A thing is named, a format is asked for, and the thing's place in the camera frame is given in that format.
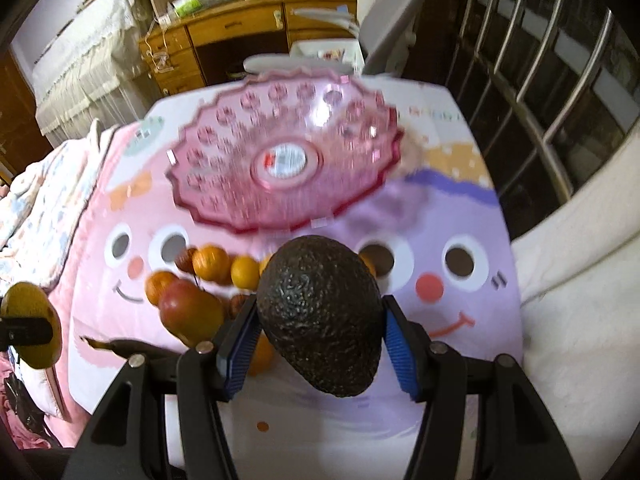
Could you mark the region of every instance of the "white chair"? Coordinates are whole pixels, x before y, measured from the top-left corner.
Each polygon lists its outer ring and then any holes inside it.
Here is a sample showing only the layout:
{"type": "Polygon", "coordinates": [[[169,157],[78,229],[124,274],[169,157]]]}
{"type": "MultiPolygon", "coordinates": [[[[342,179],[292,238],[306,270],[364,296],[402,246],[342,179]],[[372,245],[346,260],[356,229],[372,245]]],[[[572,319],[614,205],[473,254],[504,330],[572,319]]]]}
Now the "white chair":
{"type": "Polygon", "coordinates": [[[375,0],[360,26],[346,12],[328,9],[298,9],[295,14],[333,23],[351,32],[353,40],[297,41],[286,54],[251,56],[244,69],[251,73],[294,68],[330,68],[341,74],[400,75],[415,42],[411,31],[415,15],[424,0],[375,0]],[[320,59],[318,52],[343,50],[342,61],[320,59]]]}

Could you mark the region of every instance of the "wall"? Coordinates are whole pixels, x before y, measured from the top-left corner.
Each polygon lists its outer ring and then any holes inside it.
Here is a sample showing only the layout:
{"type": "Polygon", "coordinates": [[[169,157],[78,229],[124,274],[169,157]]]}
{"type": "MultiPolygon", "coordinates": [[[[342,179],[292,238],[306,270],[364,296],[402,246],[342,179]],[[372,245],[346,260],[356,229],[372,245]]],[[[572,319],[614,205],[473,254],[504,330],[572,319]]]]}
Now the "wall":
{"type": "Polygon", "coordinates": [[[79,3],[80,0],[40,0],[18,30],[12,49],[29,84],[36,59],[47,43],[76,14],[79,3]]]}

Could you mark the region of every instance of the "avocado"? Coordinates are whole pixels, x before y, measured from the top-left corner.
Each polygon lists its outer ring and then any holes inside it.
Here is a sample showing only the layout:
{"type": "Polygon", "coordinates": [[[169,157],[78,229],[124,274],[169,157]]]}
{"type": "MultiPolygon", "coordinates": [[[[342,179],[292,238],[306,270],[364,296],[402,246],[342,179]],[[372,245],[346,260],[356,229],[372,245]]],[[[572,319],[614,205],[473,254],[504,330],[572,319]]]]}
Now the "avocado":
{"type": "Polygon", "coordinates": [[[385,329],[378,284],[341,243],[303,236],[267,264],[257,291],[262,328],[313,387],[356,396],[373,382],[385,329]]]}

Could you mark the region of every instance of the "red apple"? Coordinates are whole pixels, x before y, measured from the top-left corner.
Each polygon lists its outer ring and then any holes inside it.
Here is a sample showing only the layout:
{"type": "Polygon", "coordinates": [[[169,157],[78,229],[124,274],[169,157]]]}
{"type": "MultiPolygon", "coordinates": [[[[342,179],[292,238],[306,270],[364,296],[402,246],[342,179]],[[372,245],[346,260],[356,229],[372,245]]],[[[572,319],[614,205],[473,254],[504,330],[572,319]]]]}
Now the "red apple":
{"type": "Polygon", "coordinates": [[[222,302],[189,280],[174,280],[158,304],[164,327],[190,348],[211,339],[225,320],[222,302]]]}

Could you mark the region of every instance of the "pink glass plate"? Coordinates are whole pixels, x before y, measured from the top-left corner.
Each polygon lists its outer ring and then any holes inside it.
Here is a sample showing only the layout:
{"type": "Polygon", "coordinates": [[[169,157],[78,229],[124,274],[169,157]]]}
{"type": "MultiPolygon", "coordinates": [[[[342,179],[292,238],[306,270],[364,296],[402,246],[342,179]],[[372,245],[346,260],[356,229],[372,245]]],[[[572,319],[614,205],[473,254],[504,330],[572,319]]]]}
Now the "pink glass plate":
{"type": "Polygon", "coordinates": [[[343,212],[400,160],[396,109],[331,72],[269,72],[180,129],[167,176],[196,222],[294,230],[343,212]]]}

